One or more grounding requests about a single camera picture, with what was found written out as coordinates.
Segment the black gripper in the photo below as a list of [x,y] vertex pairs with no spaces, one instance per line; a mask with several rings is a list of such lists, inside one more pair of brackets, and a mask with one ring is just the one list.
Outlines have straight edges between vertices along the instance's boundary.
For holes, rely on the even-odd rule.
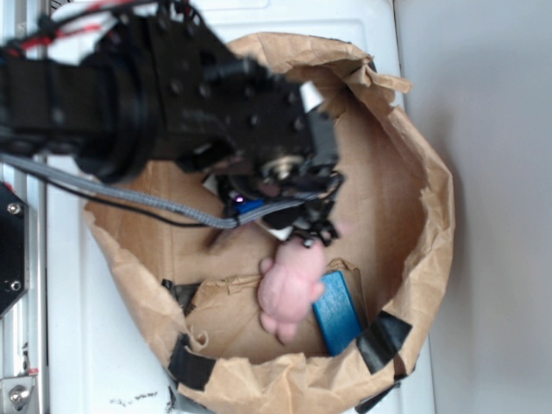
[[261,220],[309,247],[338,236],[331,222],[344,177],[333,122],[307,109],[303,86],[251,59],[209,63],[185,119],[180,167],[208,173],[237,225]]

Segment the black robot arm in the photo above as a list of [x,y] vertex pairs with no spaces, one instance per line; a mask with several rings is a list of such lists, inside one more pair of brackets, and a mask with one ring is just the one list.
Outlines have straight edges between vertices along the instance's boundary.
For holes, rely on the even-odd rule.
[[[1,49],[1,160],[100,203],[190,227],[262,220],[329,245],[344,177],[300,83],[231,52],[187,1],[96,1]],[[216,181],[223,217],[123,190],[152,160]]]

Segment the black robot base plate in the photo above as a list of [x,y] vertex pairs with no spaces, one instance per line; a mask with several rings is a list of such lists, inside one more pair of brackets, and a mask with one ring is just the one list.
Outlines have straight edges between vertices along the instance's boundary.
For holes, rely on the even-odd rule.
[[29,288],[28,206],[8,183],[1,183],[1,318]]

